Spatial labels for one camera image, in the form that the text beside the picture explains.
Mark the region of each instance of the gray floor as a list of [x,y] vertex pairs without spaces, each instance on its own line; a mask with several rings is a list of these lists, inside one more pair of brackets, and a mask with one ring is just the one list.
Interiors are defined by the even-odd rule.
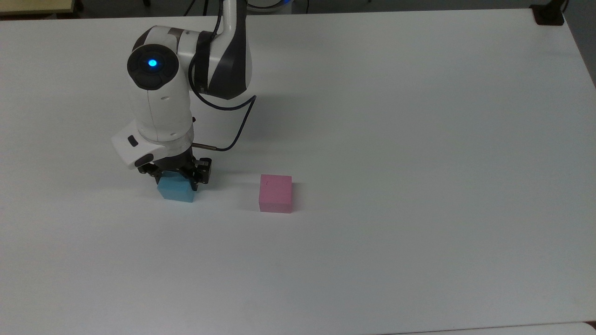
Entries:
[[[82,18],[151,17],[183,15],[191,0],[151,0],[145,7],[142,0],[83,0]],[[189,15],[201,15],[205,0],[196,0]],[[547,0],[311,0],[309,14],[354,13],[375,11],[470,10],[493,8],[528,8],[530,4],[546,4]],[[210,0],[207,15],[216,15],[218,2]],[[303,14],[306,0],[295,0],[293,14]],[[596,83],[596,0],[570,0],[565,17],[584,62]]]

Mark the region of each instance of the white robot link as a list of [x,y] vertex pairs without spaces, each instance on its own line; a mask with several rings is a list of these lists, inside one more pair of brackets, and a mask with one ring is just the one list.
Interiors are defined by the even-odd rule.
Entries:
[[[215,106],[200,94],[232,99],[246,91],[252,74],[246,39],[246,0],[220,0],[213,32],[154,26],[139,37],[128,58],[135,119],[112,137],[129,169],[155,177],[179,172],[197,190],[209,182],[211,160],[195,159],[192,147],[229,150],[236,142],[256,97],[232,108]],[[217,34],[223,16],[222,33]],[[211,107],[235,110],[249,105],[236,139],[228,148],[193,144],[193,91]]]

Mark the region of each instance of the light blue block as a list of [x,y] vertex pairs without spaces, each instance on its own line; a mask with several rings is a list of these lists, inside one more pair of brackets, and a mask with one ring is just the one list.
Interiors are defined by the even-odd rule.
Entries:
[[157,184],[157,190],[164,199],[184,201],[191,203],[194,200],[194,191],[188,179],[180,173],[164,171]]

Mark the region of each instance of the pink foam block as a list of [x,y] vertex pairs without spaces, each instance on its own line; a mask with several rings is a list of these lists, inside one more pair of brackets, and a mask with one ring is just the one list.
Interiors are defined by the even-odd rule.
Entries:
[[292,177],[261,175],[259,191],[261,212],[292,212]]

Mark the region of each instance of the black button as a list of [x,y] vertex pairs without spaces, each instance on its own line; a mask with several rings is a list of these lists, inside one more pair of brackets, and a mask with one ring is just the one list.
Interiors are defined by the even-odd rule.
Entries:
[[159,76],[146,75],[145,73],[137,73],[135,81],[141,86],[149,88],[157,88],[162,84],[162,79]]
[[153,161],[153,154],[146,154],[135,161],[135,167],[138,168],[139,166],[143,166],[147,163],[150,163],[151,161]]
[[139,145],[139,142],[136,141],[136,138],[134,136],[128,136],[128,143],[130,143],[133,147],[136,147],[137,145]]

